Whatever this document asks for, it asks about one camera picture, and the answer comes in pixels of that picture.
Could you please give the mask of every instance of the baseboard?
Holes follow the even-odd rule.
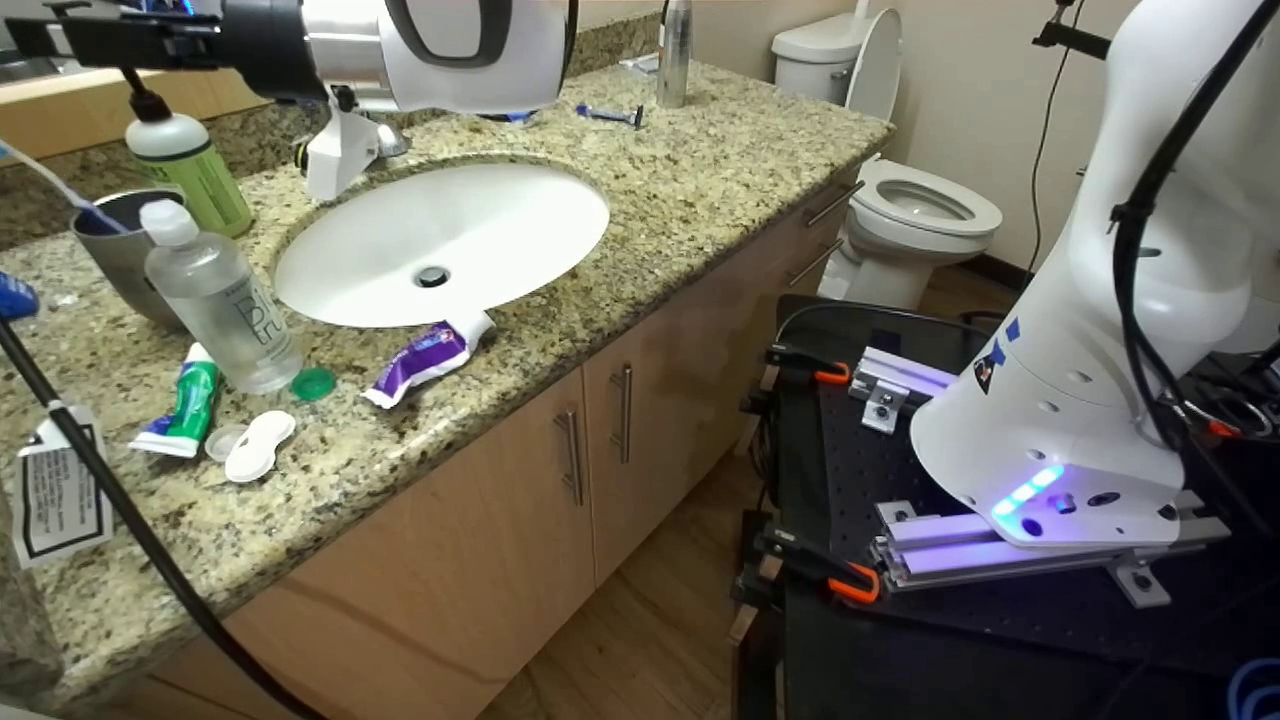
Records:
[[[1017,269],[1017,265],[1005,265],[1002,257],[976,257],[968,265],[962,265],[993,283],[1005,283],[1005,289],[1017,289],[1024,292],[1033,283],[1033,271]]]

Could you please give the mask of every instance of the purple toothpaste tube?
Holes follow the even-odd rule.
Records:
[[[463,369],[490,330],[491,322],[486,312],[431,324],[419,340],[387,359],[380,381],[366,388],[366,400],[374,400],[377,410],[398,410],[408,388]]]

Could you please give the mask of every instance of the green bottle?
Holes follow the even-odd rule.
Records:
[[[253,228],[253,207],[242,195],[237,175],[214,149],[209,128],[198,116],[170,112],[170,103],[126,71],[131,83],[136,121],[126,128],[128,153],[158,183],[181,188],[190,212],[206,232],[246,236]]]

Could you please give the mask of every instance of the toilet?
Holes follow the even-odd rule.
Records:
[[[818,54],[792,49],[806,49],[808,39],[828,49],[831,24],[839,24],[854,44],[843,107],[892,121],[905,69],[896,8],[867,16],[867,0],[861,0],[858,14],[781,34],[788,39],[773,39],[778,83],[797,96],[818,96],[813,89],[819,89],[831,69],[808,59]],[[836,232],[831,261],[818,292],[831,299],[916,310],[932,271],[979,257],[1002,226],[1005,212],[979,193],[873,155],[861,165],[858,193],[850,195],[850,222]]]

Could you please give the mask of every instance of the toilet tank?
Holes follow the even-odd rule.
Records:
[[[773,35],[773,81],[785,94],[843,103],[866,14],[824,16]]]

